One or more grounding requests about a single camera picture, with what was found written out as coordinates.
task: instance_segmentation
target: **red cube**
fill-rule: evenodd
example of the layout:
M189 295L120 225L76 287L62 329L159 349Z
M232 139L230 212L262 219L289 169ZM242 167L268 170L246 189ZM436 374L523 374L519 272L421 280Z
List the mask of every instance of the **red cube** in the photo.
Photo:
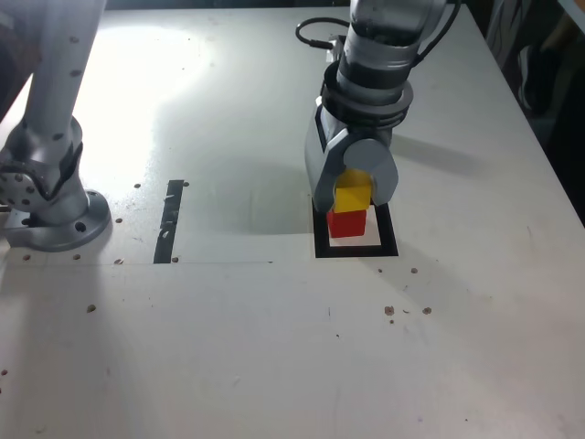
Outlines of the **red cube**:
M367 210L353 212L327 213L327 224L331 238L349 238L352 236L364 236L366 233Z

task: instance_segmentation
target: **yellow cube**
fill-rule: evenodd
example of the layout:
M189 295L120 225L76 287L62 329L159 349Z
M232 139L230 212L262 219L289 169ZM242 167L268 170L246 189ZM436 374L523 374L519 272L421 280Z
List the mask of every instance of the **yellow cube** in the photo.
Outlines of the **yellow cube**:
M367 172L346 169L335 184L335 213L367 210L372 198L372 179Z

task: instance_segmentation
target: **white table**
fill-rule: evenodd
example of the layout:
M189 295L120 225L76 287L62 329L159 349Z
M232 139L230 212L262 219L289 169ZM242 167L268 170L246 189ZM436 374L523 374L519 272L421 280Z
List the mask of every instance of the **white table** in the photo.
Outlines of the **white table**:
M575 23L585 32L585 12L577 6L575 0L558 0L561 6L567 11L567 14L573 19Z
M325 54L293 30L346 15L104 18L75 114L122 223L72 252L5 246L0 437L585 436L585 231L467 8L396 130L400 256L313 257ZM171 179L179 262L153 265Z

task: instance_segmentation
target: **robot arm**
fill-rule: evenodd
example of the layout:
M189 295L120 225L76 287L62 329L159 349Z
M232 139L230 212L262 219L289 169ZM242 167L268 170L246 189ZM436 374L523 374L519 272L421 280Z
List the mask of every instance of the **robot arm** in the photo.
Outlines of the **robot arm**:
M34 3L46 6L34 29L41 61L25 115L0 151L0 198L12 208L5 224L11 246L59 252L110 222L105 198L81 184L81 128L72 117L106 0Z
M445 3L352 1L343 52L338 52L338 60L325 71L305 145L317 211L332 209L335 182L348 168L371 175L376 205L392 198L398 184L398 170L389 150L392 129L404 120L412 103L410 70L447 32L461 6L459 2L438 38L419 54L420 43L435 30ZM314 46L324 48L323 44Z

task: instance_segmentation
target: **stacked blocks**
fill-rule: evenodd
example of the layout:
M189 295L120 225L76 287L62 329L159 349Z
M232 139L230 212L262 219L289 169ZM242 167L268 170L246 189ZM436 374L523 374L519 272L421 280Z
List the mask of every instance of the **stacked blocks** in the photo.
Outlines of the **stacked blocks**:
M372 198L372 181L367 172L347 169L335 185L335 206L327 213L331 238L363 236Z

